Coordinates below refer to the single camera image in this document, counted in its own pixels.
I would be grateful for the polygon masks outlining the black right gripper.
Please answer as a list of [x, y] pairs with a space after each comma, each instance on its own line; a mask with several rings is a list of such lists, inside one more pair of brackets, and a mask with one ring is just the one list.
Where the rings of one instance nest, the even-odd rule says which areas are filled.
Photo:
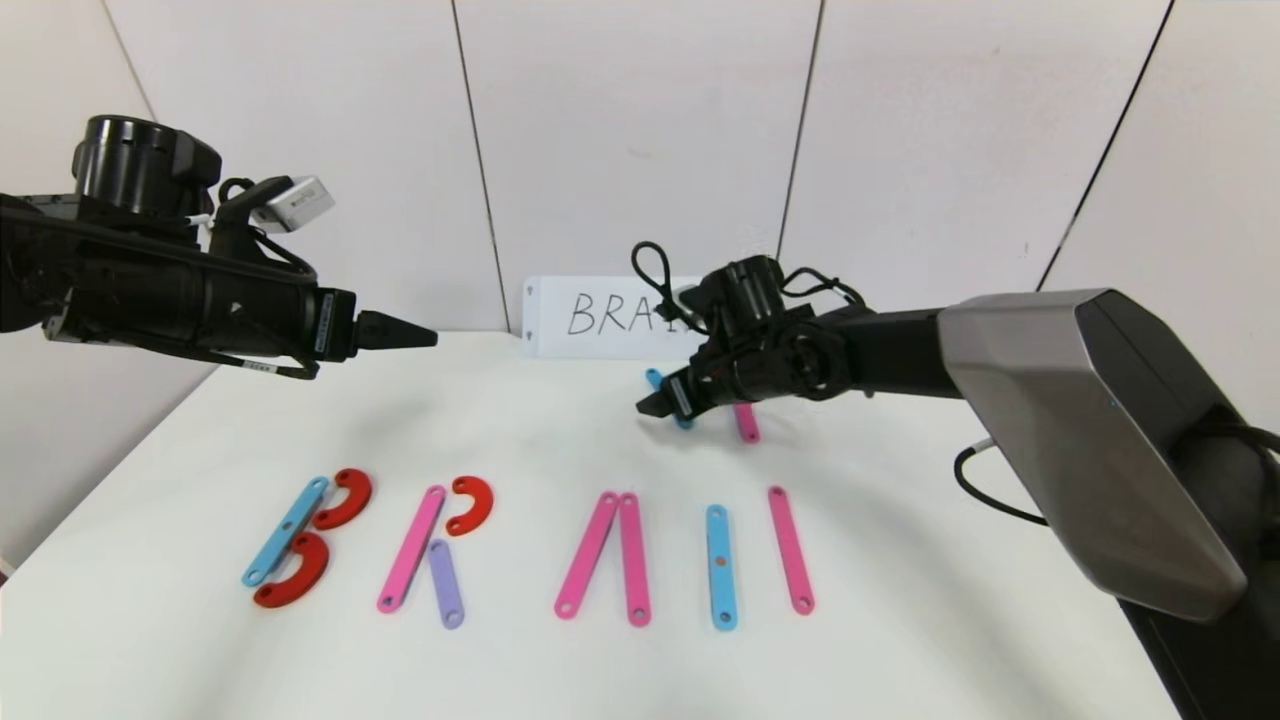
[[645, 416], [666, 418], [673, 413], [692, 420], [737, 401], [736, 370], [737, 359], [732, 354], [694, 354], [685, 366], [663, 379], [663, 391], [649, 393], [635, 407]]

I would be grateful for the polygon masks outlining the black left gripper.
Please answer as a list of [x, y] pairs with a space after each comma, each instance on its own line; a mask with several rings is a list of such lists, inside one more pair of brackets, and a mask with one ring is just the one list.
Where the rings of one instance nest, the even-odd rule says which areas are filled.
[[357, 351], [430, 348], [435, 331], [385, 313], [355, 313], [356, 295], [321, 287], [292, 252], [207, 255], [204, 266], [204, 360], [343, 363]]

